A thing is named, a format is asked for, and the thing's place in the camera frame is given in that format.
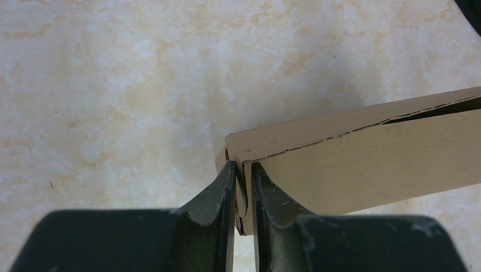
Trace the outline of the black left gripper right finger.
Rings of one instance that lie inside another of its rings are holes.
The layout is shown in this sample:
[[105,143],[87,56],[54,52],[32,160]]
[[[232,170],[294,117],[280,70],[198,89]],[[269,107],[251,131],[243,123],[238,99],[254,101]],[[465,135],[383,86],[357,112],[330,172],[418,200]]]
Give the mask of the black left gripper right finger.
[[466,271],[442,225],[419,215],[320,216],[251,167],[257,271]]

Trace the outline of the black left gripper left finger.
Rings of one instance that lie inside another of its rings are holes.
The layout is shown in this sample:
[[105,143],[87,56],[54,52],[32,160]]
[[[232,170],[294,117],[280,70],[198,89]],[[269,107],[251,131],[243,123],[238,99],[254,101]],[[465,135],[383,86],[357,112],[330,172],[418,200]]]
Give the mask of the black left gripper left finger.
[[12,271],[232,271],[236,165],[179,208],[57,210]]

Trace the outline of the brown cardboard box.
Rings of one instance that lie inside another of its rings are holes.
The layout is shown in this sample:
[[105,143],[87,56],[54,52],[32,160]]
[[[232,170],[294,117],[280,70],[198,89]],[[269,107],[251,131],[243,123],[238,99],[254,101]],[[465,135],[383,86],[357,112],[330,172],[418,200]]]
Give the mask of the brown cardboard box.
[[216,168],[238,168],[236,227],[252,235],[251,175],[319,215],[339,215],[480,183],[480,88],[437,93],[240,131]]

